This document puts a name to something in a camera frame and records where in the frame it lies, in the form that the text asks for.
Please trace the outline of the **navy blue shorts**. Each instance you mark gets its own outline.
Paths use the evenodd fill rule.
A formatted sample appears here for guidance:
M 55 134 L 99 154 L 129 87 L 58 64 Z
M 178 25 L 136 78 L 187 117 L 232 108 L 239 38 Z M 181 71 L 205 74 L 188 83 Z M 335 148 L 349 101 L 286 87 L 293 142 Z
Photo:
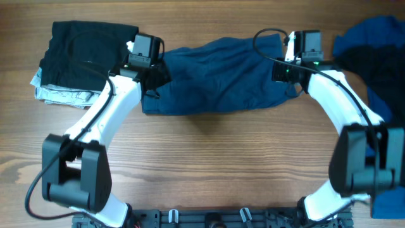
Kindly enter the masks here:
M 253 39 L 224 37 L 197 48 L 168 51 L 171 82 L 159 98 L 145 96 L 145 114 L 193 115 L 270 108 L 297 97 L 296 89 L 272 80 L 273 59 L 282 57 L 278 34 Z

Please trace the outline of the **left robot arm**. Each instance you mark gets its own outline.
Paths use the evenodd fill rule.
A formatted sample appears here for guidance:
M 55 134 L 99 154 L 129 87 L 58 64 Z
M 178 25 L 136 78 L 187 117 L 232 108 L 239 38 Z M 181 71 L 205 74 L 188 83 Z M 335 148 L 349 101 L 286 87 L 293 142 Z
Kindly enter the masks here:
M 124 46 L 127 55 L 108 73 L 102 93 L 87 113 L 62 136 L 50 134 L 42 144 L 42 170 L 31 183 L 25 209 L 37 184 L 48 202 L 71 208 L 72 216 L 101 227 L 134 227 L 132 207 L 112 192 L 107 150 L 127 115 L 144 96 L 158 99 L 157 89 L 171 81 L 165 71 L 165 44 L 159 37 L 136 34 Z

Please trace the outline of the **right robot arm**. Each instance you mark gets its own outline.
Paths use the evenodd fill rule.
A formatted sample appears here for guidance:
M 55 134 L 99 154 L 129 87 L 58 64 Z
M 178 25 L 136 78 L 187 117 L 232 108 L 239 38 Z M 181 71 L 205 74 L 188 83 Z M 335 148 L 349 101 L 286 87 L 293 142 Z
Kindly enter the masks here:
M 362 102 L 334 63 L 324 61 L 318 30 L 294 31 L 284 43 L 285 58 L 274 61 L 272 79 L 299 84 L 323 108 L 339 135 L 328 180 L 303 199 L 301 213 L 310 224 L 330 220 L 355 201 L 377 200 L 404 192 L 404 128 L 387 123 Z

